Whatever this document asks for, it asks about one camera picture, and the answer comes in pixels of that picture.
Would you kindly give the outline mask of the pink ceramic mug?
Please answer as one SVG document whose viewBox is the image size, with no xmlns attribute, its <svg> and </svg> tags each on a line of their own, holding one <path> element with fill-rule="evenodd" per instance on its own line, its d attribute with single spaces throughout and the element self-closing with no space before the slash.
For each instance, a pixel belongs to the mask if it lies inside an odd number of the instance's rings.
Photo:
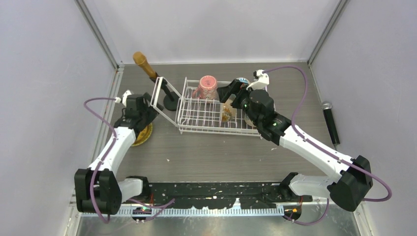
<svg viewBox="0 0 417 236">
<path fill-rule="evenodd" d="M 217 99 L 217 80 L 211 75 L 205 75 L 199 80 L 198 87 L 193 91 L 192 98 L 204 100 Z"/>
</svg>

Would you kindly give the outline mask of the small yellow patterned plate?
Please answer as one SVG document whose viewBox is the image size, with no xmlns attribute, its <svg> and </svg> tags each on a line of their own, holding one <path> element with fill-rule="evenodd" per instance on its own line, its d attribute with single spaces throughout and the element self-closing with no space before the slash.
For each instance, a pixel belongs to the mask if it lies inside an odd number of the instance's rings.
<svg viewBox="0 0 417 236">
<path fill-rule="evenodd" d="M 151 123 L 151 124 L 147 125 L 145 127 L 145 129 L 142 130 L 139 133 L 137 139 L 135 140 L 135 142 L 131 146 L 132 147 L 137 147 L 137 146 L 143 144 L 144 142 L 146 142 L 150 138 L 150 136 L 152 134 L 152 131 L 153 131 L 153 124 Z"/>
</svg>

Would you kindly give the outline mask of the white floral bowl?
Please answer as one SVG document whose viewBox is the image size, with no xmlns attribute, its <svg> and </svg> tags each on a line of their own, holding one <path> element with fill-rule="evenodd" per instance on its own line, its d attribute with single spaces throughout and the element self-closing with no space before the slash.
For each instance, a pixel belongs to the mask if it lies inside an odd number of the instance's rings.
<svg viewBox="0 0 417 236">
<path fill-rule="evenodd" d="M 237 110 L 232 107 L 233 99 L 229 98 L 225 103 L 221 104 L 221 121 L 230 122 L 235 119 Z"/>
</svg>

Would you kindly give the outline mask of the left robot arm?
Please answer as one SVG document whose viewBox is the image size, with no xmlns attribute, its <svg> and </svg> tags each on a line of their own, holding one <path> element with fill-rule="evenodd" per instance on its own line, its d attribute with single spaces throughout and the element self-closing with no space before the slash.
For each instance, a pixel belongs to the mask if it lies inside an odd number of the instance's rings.
<svg viewBox="0 0 417 236">
<path fill-rule="evenodd" d="M 122 203 L 130 198 L 146 203 L 151 196 L 146 177 L 127 177 L 116 180 L 119 166 L 141 131 L 158 116 L 150 104 L 151 95 L 132 94 L 127 90 L 122 97 L 113 99 L 124 106 L 122 116 L 109 126 L 110 139 L 99 156 L 85 169 L 74 175 L 76 206 L 79 212 L 96 213 L 98 216 L 115 215 Z"/>
</svg>

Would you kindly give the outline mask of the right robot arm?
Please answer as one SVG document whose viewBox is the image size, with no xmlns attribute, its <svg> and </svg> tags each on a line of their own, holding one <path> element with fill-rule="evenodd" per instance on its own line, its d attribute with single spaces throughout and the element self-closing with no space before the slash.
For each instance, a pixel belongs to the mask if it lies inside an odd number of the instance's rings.
<svg viewBox="0 0 417 236">
<path fill-rule="evenodd" d="M 282 182 L 281 197 L 288 202 L 302 195 L 329 198 L 340 208 L 355 211 L 373 186 L 370 162 L 361 155 L 352 158 L 337 152 L 312 138 L 275 111 L 267 91 L 252 87 L 234 79 L 217 88 L 217 93 L 222 103 L 234 96 L 232 107 L 243 110 L 265 140 L 291 150 L 325 173 L 322 177 L 288 174 Z"/>
</svg>

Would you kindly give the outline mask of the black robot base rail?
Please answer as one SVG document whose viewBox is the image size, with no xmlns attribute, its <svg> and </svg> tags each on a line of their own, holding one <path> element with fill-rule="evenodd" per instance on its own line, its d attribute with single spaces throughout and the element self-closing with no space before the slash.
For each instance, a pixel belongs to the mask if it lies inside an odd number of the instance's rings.
<svg viewBox="0 0 417 236">
<path fill-rule="evenodd" d="M 176 209 L 230 209 L 238 201 L 244 209 L 268 209 L 273 204 L 309 203 L 312 196 L 290 193 L 278 182 L 151 182 L 128 203 L 162 206 L 170 200 Z"/>
</svg>

